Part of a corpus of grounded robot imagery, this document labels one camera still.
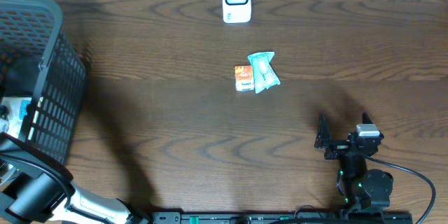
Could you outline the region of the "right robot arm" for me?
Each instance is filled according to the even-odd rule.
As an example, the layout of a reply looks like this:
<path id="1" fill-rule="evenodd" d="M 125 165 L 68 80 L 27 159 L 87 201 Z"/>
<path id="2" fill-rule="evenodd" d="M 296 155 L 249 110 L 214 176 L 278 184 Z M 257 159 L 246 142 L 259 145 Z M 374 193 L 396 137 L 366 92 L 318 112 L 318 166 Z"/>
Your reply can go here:
<path id="1" fill-rule="evenodd" d="M 325 150 L 325 159 L 339 162 L 337 188 L 346 198 L 346 206 L 339 211 L 341 218 L 362 213 L 381 215 L 390 206 L 392 175 L 380 169 L 368 169 L 366 164 L 378 151 L 383 138 L 366 113 L 362 115 L 362 123 L 343 140 L 333 139 L 324 115 L 319 116 L 314 147 Z"/>

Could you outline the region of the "orange tissue pack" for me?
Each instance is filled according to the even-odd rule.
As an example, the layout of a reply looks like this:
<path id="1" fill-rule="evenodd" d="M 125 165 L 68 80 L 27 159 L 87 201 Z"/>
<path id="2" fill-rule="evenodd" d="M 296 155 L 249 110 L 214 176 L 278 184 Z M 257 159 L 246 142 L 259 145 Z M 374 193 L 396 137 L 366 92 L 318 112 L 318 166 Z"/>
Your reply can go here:
<path id="1" fill-rule="evenodd" d="M 245 92 L 254 90 L 255 83 L 253 77 L 253 67 L 251 65 L 235 66 L 234 77 L 236 91 Z"/>

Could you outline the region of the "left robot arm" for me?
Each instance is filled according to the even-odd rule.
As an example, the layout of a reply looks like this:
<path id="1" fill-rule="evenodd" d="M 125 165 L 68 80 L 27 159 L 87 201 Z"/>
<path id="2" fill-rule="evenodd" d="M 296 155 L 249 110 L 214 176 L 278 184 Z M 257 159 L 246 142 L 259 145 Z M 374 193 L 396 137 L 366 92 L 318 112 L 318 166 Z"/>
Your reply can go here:
<path id="1" fill-rule="evenodd" d="M 77 186 L 64 165 L 7 133 L 1 134 L 1 160 L 21 171 L 1 191 L 1 217 L 10 223 L 153 222 L 126 202 Z"/>

